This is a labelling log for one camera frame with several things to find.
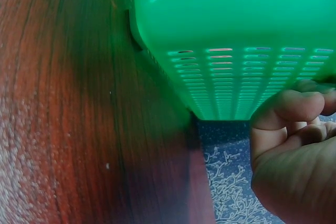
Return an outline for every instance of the basket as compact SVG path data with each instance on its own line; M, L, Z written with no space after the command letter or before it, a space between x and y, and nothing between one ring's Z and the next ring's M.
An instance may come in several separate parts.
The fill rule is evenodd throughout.
M134 0L132 33L201 120L335 72L336 0Z

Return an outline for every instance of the white coral pattern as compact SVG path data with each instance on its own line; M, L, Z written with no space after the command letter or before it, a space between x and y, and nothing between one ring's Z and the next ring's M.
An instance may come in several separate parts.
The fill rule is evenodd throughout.
M253 193L243 193L250 186L244 174L246 170L241 165L232 164L240 158L240 153L219 152L218 147L213 150L212 153L204 153L204 156L217 224L272 224L272 220L265 216L268 212Z

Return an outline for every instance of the fingernail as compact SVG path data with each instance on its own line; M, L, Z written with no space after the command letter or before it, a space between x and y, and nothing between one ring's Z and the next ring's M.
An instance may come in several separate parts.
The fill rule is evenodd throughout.
M318 85L317 90L322 94L328 94L328 93L334 91L335 88L330 87L330 86L325 86L325 85Z
M318 94L319 92L304 92L301 93L304 97L313 97L314 95Z
M302 80L298 83L298 89L300 92L309 92L316 90L316 82L312 80Z

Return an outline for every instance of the red-brown wood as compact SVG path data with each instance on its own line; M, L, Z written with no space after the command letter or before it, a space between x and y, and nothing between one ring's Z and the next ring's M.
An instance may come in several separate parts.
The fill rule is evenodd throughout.
M0 0L0 223L214 223L189 112L132 0Z

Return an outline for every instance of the finger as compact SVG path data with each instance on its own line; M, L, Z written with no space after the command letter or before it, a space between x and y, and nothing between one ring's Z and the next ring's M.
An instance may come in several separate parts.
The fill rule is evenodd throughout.
M323 125L327 129L326 140L336 136L336 123L334 123L334 122L324 122Z
M315 118L313 121L310 121L310 122L307 122L307 124L314 124L314 125L320 125L321 124L321 121L320 121L320 118L317 117Z
M283 91L263 104L251 120L251 157L279 146L287 140L286 126L313 121L324 108L320 93Z
M293 122L290 123L287 126L287 138L296 134L298 131L300 131L302 128L306 127L307 125L314 124L314 125L320 125L320 118L317 117L313 121L310 122Z
M312 80L298 81L293 86L299 92L320 92L324 97L324 109L322 115L332 115L336 112L336 91L335 84L318 83Z
M286 152L295 150L304 145L319 143L327 139L328 134L327 127L325 125L310 124L302 128L295 135L289 137L284 144L277 148L278 152Z
M307 126L307 122L293 122L287 126L287 137L294 135L300 129Z

